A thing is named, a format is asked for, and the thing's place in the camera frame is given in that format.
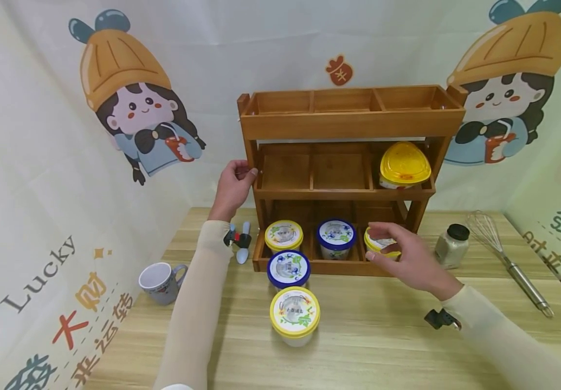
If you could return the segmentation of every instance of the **wooden shelf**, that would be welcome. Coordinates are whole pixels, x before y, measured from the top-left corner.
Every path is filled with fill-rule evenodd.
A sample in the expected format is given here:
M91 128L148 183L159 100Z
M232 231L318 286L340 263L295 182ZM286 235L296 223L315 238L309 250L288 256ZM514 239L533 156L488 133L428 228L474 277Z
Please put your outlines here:
M440 86L255 92L240 111L247 139L456 134L465 109Z
M436 192L433 178L406 190L380 187L380 160L392 144L262 144L255 194L284 200L428 200ZM424 152L429 148L415 144Z
M237 106L243 143L248 163L260 172L253 190L261 232L277 220L299 223L305 234L301 251L314 274L387 276L365 258L367 224L389 221L419 229L449 142L464 118L466 93L457 86L447 91L404 86L242 94ZM401 137L423 139L413 142L427 157L432 176L406 190L383 189L380 160L394 142L380 140ZM321 142L331 139L343 142ZM309 141L295 143L299 140ZM405 201L411 201L408 208ZM330 218L357 229L347 260L322 259L315 230ZM255 271L265 271L271 256L259 234Z
M270 220L290 219L300 224L304 232L300 251L309 259L314 274L387 276L386 272L365 258L367 248L363 237L367 223L372 220L403 225L403 212L405 210L400 210L396 202L276 200L273 201ZM342 218L357 229L357 241L346 260L326 260L321 255L316 229L321 221L330 218ZM271 257L272 251L265 245L264 234L259 234L253 254L255 270L257 267L259 270L266 270Z

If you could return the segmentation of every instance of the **yellow plastic container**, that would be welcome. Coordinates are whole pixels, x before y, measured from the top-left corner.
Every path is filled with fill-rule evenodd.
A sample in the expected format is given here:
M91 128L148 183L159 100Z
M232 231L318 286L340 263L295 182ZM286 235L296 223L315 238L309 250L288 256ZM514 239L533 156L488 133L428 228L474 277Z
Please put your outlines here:
M370 230L370 227L367 227L367 230L365 230L365 245L367 246L367 250L370 250L372 252L376 252L377 254L380 253L381 250L383 250L384 248L386 248L387 246L391 245L391 244L395 244L395 240L392 238L382 238L382 239L371 239L371 237L369 236L368 231ZM386 255L383 254L386 257L397 257L399 255L401 255L401 252L399 251L395 251L395 252L391 252L391 253L387 253Z
M380 161L380 186L403 190L430 178L432 168L423 152L412 142L396 142Z
M308 344L319 324L320 313L317 298L303 287L281 290L269 305L274 330L292 347Z
M297 222L281 220L271 223L265 230L265 243L275 255L284 250L300 250L304 233Z

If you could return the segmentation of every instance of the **whisk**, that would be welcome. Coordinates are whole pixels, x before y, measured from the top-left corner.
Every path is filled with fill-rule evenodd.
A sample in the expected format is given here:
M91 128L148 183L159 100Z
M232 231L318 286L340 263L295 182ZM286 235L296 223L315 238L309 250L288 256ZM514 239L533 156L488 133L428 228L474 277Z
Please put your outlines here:
M498 255L501 262L506 267L508 274L512 276L515 282L521 287L521 289L530 298L532 303L536 305L548 319L554 316L553 310L550 305L543 298L534 284L527 278L521 268L512 262L504 252L504 247L501 245L501 240L499 239L499 233L497 231L497 226L495 226L495 221L489 215L481 210L476 210L467 216L467 225L472 231L474 237L476 237L482 244L493 250L495 254Z

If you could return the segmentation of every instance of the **black jar lid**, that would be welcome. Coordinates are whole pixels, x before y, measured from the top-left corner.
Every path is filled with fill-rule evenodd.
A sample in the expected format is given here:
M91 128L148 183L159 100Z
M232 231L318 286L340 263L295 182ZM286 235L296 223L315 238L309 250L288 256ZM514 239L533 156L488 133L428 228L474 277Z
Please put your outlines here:
M452 223L447 228L447 234L453 239L458 239L459 241L466 241L469 239L469 229L466 226L460 225L460 223Z

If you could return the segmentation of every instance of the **hand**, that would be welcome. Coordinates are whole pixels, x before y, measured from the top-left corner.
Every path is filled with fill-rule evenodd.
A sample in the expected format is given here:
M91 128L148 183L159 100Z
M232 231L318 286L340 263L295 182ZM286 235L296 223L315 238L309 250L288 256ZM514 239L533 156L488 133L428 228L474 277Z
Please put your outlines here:
M220 175L209 220L230 222L248 197L258 173L258 169L248 167L246 160L233 160L228 163Z
M461 290L462 283L443 270L418 235L396 223L370 222L369 226L371 227L369 235L372 239L392 238L397 242L384 248L382 253L401 252L398 259L394 259L369 251L366 257L372 263L395 276L408 287L427 291L440 301L450 299Z

